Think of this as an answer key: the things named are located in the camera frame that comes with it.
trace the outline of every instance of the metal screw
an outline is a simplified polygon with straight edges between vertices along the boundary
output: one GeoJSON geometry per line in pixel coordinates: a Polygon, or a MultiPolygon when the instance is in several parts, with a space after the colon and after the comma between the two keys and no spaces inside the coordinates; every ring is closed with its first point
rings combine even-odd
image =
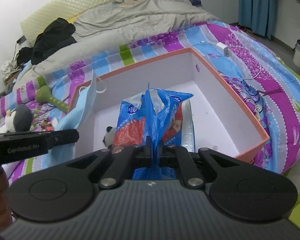
{"type": "Polygon", "coordinates": [[[104,178],[101,181],[101,185],[105,187],[113,186],[114,184],[117,183],[117,181],[114,178],[104,178]]]}
{"type": "Polygon", "coordinates": [[[200,186],[203,184],[203,180],[200,179],[200,178],[191,178],[191,179],[188,179],[188,184],[190,186],[200,186]]]}

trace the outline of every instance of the snack package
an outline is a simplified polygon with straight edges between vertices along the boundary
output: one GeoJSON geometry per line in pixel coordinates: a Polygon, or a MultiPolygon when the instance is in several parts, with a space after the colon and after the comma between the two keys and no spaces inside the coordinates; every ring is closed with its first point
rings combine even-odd
{"type": "Polygon", "coordinates": [[[193,95],[160,89],[148,89],[121,103],[113,141],[113,153],[134,144],[145,145],[152,140],[153,167],[135,171],[133,179],[175,179],[174,170],[159,168],[159,143],[184,146],[194,151],[194,127],[190,100],[193,95]]]}

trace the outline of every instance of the blue curtain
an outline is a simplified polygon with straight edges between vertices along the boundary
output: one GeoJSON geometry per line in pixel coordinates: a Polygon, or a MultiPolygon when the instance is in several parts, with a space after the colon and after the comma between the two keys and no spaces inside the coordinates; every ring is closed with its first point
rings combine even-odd
{"type": "Polygon", "coordinates": [[[239,0],[239,25],[271,38],[276,0],[239,0]]]}

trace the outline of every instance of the human hand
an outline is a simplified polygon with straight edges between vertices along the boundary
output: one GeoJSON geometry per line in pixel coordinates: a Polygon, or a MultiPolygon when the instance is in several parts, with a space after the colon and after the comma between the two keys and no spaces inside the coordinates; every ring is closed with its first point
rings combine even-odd
{"type": "Polygon", "coordinates": [[[6,192],[9,187],[6,173],[0,171],[0,231],[12,224],[11,210],[8,207],[6,192]]]}

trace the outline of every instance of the panda plush toy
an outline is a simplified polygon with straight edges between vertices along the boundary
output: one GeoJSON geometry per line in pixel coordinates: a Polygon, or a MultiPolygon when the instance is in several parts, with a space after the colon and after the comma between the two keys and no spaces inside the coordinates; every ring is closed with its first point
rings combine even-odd
{"type": "Polygon", "coordinates": [[[105,144],[105,146],[108,149],[112,148],[114,134],[115,134],[115,128],[113,128],[112,126],[108,126],[107,127],[107,133],[106,133],[106,135],[103,138],[103,143],[105,144]]]}

